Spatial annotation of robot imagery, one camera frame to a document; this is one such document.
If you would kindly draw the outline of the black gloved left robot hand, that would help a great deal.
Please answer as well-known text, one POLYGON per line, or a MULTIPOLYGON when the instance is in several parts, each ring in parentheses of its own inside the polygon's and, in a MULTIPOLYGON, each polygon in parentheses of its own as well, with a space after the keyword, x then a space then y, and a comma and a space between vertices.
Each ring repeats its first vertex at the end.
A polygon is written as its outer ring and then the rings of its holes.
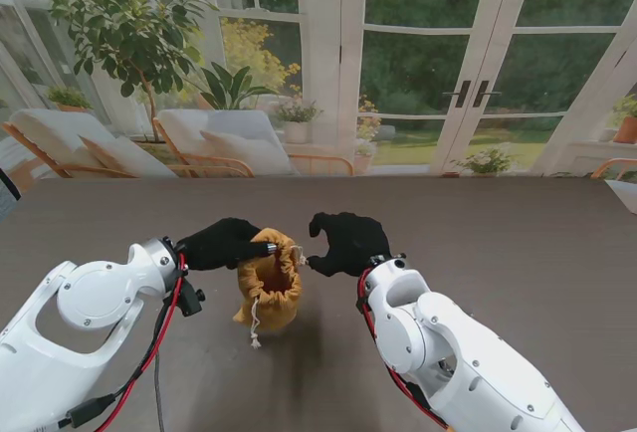
POLYGON ((278 247, 268 241, 253 242, 260 229, 244 219, 223 218, 177 242, 176 252, 184 256, 194 271, 211 271, 239 263, 267 258, 278 247))

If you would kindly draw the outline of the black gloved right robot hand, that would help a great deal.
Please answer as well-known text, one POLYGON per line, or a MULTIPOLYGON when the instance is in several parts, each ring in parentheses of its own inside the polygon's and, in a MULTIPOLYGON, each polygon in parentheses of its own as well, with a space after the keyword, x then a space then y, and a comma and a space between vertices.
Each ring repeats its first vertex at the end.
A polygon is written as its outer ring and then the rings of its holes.
POLYGON ((359 277, 374 259, 391 257, 387 236, 373 218, 347 212, 317 213, 310 222, 309 233, 315 238, 321 232, 327 238, 327 253, 308 257, 308 264, 326 277, 338 273, 359 277))

